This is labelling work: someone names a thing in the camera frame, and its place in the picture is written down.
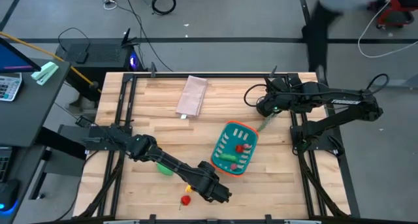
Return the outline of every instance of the gray floor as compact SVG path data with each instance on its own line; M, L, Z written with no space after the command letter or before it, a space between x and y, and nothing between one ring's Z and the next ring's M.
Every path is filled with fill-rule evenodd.
M128 8L126 0L117 0ZM142 0L131 0L142 16L149 37L276 37L300 38L304 18L299 0L177 0L169 16L153 15ZM0 20L12 0L0 0ZM307 0L312 10L315 0ZM373 14L348 12L331 29L331 38L356 39ZM102 0L21 0L4 32L19 38L57 38L68 27L77 27L92 38L118 38L131 27L139 36L133 15L115 9L104 10ZM365 38L417 39L418 22L404 29L378 31L372 26ZM82 37L76 31L65 38ZM54 52L57 44L39 44ZM175 71L306 71L303 44L289 43L155 43L161 59ZM368 54L381 54L401 47L397 44L365 44ZM46 57L16 44L29 57ZM143 44L145 64L155 58ZM391 78L407 78L418 73L415 55L418 47L379 59L360 55L356 44L331 44L328 79L332 87L364 88L371 78L386 72ZM76 97L64 86L57 102L65 106ZM418 147L414 123L418 121L418 92L385 89L376 95L384 115L373 123L356 121L342 127L355 194L362 217L418 221ZM54 107L46 122L57 129L74 119ZM17 223L48 221L60 216L75 196L78 178L51 176L42 190L48 200L22 205L24 216Z

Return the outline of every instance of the monitor screen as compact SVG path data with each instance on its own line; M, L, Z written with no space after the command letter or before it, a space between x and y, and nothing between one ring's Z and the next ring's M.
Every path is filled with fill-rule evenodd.
M35 72L39 69L29 58L0 39L0 73Z

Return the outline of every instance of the black pants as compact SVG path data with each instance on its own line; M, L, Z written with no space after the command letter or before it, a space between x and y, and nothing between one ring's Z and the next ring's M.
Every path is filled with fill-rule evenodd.
M327 71L328 28L342 13L326 9L318 1L309 23L302 28L304 42L308 47L309 71L315 72L318 66Z

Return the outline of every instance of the calculator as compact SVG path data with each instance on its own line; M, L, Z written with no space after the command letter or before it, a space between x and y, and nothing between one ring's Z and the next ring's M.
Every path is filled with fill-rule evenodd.
M13 101L22 83L21 73L0 74L0 101Z

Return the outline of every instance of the wooden table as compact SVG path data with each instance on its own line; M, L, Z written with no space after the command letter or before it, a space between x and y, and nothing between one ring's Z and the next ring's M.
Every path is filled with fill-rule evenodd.
M106 76L96 118L99 125L110 125L114 121L122 75L108 73ZM303 82L316 81L314 73L299 73L299 76ZM181 120L176 106L185 82L185 78L139 79L132 126L133 134L154 136L165 152L192 167L202 160L209 161L226 121L238 120L257 128L264 120L255 108L243 102L244 92L254 84L262 84L262 78L209 78L200 116ZM248 101L254 103L264 94L264 88L255 88L248 94ZM126 108L123 107L122 119ZM315 108L308 119L320 120L325 116L323 108ZM209 203L192 193L191 204L179 210L180 197L185 194L187 184L176 175L159 173L155 163L126 159L116 218L148 219L150 214L156 214L157 219L264 219L265 214L272 214L274 219L308 218L298 159L291 152L290 126L290 113L280 113L260 132L257 148L243 177L218 174L220 182L233 193L229 203ZM107 154L99 152L86 164L75 216L86 209L100 190ZM337 159L327 152L317 151L315 155L323 187L333 201L349 213ZM110 209L111 191L106 210ZM319 214L312 186L311 193L315 213Z

